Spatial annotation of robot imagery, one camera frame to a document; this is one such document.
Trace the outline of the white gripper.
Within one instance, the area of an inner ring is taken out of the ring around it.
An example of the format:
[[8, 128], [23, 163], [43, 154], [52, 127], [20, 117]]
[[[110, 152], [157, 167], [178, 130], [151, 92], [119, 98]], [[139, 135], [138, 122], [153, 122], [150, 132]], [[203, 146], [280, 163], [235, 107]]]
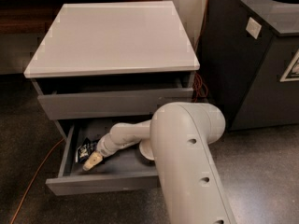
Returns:
[[109, 157], [115, 154], [117, 151], [124, 149], [126, 143], [117, 144], [112, 141], [109, 133], [105, 134], [97, 143], [96, 151], [94, 151], [89, 159], [87, 159], [83, 165], [84, 171], [91, 170], [95, 165], [103, 160], [103, 157]]

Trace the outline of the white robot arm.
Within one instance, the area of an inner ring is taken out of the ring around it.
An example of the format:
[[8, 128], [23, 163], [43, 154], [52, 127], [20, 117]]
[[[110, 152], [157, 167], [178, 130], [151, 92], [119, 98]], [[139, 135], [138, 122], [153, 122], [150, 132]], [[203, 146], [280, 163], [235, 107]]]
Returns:
[[83, 169], [134, 144], [149, 144], [171, 224], [236, 224], [208, 147], [224, 130], [225, 118], [212, 104], [169, 103], [150, 120], [112, 126]]

